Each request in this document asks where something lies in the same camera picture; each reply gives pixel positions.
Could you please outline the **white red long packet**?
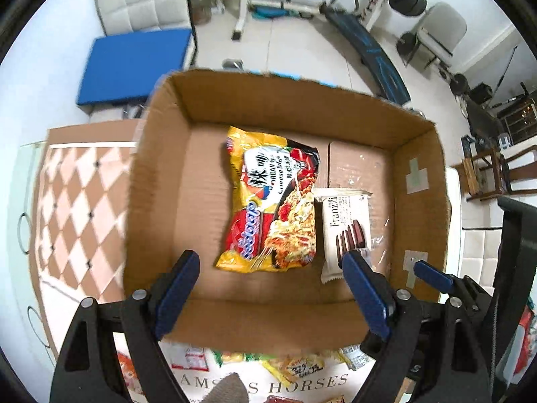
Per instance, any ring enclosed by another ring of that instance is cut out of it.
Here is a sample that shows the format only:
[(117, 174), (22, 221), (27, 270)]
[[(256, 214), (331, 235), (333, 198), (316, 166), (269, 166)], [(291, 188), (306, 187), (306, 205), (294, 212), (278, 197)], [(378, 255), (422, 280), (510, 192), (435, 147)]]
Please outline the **white red long packet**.
[(169, 350), (171, 367), (175, 369), (208, 372), (209, 367), (203, 348), (192, 345), (174, 344)]

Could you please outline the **yellow egg biscuit bag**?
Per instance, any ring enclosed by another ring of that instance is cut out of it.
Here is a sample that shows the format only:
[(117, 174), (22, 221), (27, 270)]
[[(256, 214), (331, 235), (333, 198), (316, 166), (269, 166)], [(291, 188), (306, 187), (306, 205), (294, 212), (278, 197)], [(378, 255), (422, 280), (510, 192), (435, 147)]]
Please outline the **yellow egg biscuit bag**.
[(323, 370), (325, 358), (316, 354), (286, 356), (262, 360), (261, 365), (279, 382), (289, 384)]

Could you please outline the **white chocolate wafer packet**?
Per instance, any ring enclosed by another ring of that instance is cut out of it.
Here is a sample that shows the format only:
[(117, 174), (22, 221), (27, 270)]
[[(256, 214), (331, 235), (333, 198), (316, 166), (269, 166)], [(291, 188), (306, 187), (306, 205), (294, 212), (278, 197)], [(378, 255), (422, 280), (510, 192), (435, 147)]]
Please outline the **white chocolate wafer packet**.
[(372, 266), (371, 194), (350, 188), (316, 188), (313, 195), (321, 204), (325, 257), (321, 283), (343, 279), (342, 260), (349, 251), (357, 249)]

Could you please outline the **yellow instant noodle packet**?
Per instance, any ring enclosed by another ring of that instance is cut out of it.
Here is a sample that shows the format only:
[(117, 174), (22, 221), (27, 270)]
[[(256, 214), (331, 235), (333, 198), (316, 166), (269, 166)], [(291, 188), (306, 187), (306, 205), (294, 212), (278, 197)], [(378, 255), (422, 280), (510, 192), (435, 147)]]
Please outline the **yellow instant noodle packet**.
[(232, 217), (216, 268), (251, 274), (308, 266), (316, 255), (318, 150), (229, 127)]

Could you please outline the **orange panda snack bag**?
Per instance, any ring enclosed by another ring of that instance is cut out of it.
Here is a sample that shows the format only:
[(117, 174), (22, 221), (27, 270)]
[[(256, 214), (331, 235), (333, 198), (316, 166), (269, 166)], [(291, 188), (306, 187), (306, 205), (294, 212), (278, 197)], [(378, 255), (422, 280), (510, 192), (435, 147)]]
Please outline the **orange panda snack bag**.
[(117, 353), (117, 358), (119, 361), (119, 365), (122, 371), (124, 381), (128, 389), (133, 392), (137, 392), (139, 383), (137, 379), (137, 373), (136, 373), (136, 370), (134, 369), (134, 364), (132, 363), (132, 360), (121, 352)]

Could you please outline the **grey white snack packet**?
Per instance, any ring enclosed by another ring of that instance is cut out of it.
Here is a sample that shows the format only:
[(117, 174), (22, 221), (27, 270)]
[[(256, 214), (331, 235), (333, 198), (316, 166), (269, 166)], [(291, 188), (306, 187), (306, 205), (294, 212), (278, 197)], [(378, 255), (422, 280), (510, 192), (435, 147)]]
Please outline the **grey white snack packet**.
[(351, 345), (339, 349), (339, 356), (352, 371), (357, 371), (371, 362), (372, 358), (365, 354), (360, 345)]

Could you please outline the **yellow panda snack bag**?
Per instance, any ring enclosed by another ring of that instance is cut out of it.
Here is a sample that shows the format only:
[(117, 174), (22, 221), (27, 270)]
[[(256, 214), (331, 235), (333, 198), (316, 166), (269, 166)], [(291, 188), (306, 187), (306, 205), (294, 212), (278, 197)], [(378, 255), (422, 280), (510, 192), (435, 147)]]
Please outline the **yellow panda snack bag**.
[(336, 396), (335, 398), (330, 398), (329, 400), (326, 400), (324, 403), (345, 403), (345, 399), (343, 396)]

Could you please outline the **green gumball candy bag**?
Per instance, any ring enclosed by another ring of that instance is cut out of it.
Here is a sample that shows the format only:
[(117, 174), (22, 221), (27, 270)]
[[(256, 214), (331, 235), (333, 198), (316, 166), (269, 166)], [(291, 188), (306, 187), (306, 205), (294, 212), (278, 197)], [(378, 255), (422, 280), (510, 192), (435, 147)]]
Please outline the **green gumball candy bag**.
[(216, 364), (220, 367), (225, 364), (242, 362), (245, 359), (245, 354), (239, 352), (213, 350), (212, 353), (216, 360)]

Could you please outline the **dark red snack packet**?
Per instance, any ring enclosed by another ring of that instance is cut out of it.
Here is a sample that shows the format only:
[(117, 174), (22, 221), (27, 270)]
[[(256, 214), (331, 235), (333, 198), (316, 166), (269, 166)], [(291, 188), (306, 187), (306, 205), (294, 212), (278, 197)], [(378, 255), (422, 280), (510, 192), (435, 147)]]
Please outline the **dark red snack packet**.
[(270, 395), (267, 397), (265, 403), (303, 403), (303, 402), (301, 400), (297, 400), (293, 398)]

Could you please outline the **white padded chair right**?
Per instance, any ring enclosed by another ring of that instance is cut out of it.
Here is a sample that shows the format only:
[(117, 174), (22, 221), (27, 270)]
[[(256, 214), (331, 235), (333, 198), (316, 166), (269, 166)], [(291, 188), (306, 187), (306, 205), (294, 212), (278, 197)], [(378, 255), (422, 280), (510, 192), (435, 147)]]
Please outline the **white padded chair right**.
[(500, 229), (463, 229), (458, 276), (471, 277), (492, 295), (500, 243)]

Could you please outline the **dark wooden chair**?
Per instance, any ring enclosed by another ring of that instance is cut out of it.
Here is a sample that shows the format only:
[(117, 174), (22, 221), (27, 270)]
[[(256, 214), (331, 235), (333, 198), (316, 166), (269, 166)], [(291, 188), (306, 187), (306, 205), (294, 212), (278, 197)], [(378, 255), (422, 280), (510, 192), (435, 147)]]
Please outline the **dark wooden chair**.
[(499, 155), (500, 161), (500, 194), (501, 195), (535, 195), (536, 188), (522, 188), (514, 189), (512, 184), (514, 182), (522, 181), (535, 181), (537, 177), (537, 166), (536, 160), (532, 162), (525, 163), (519, 167), (511, 167), (510, 163), (522, 158), (525, 155), (532, 154), (536, 156), (536, 146), (529, 146), (519, 153), (506, 158), (503, 154)]

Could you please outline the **checkered printed tablecloth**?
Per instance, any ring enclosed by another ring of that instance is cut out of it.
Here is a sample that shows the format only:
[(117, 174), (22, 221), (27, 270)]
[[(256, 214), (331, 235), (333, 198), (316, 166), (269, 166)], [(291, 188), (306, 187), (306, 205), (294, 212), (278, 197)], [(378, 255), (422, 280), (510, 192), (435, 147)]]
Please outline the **checkered printed tablecloth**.
[(322, 257), (283, 273), (216, 267), (232, 217), (226, 127), (164, 126), (150, 175), (134, 167), (145, 129), (134, 120), (50, 131), (35, 252), (47, 277), (110, 302), (151, 286), (189, 249), (200, 274), (166, 340), (285, 355), (364, 339), (346, 283), (321, 282)]

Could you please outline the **open cardboard box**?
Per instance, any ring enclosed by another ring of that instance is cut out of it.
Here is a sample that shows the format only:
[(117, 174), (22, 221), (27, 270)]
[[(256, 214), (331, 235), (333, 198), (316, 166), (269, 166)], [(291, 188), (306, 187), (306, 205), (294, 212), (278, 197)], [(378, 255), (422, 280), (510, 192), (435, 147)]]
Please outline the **open cardboard box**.
[(270, 355), (360, 342), (368, 327), (347, 284), (321, 279), (340, 248), (322, 227), (315, 188), (366, 191), (375, 269), (420, 299), (438, 298), (405, 266), (446, 259), (450, 206), (433, 123), (310, 80), (166, 77), (131, 167), (125, 293), (150, 287), (189, 249), (200, 274), (170, 339)]

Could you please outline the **grey folding chair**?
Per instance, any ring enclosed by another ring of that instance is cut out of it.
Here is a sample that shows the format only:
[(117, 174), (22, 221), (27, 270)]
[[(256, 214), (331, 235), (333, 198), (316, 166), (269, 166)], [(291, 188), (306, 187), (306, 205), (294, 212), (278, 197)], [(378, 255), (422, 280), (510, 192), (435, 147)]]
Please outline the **grey folding chair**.
[(462, 15), (447, 3), (437, 3), (425, 12), (412, 31), (398, 39), (396, 49), (405, 64), (409, 64), (423, 46), (432, 55), (428, 65), (437, 62), (448, 69), (454, 50), (466, 33), (467, 23)]

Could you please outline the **white chair with blue cushion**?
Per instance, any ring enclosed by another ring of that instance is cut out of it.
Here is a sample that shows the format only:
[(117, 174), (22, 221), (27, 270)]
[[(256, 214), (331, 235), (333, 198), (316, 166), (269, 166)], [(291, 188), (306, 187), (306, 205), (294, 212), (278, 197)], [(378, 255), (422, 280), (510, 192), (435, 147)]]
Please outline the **white chair with blue cushion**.
[(191, 0), (95, 0), (104, 35), (87, 59), (77, 104), (145, 100), (164, 75), (197, 57)]

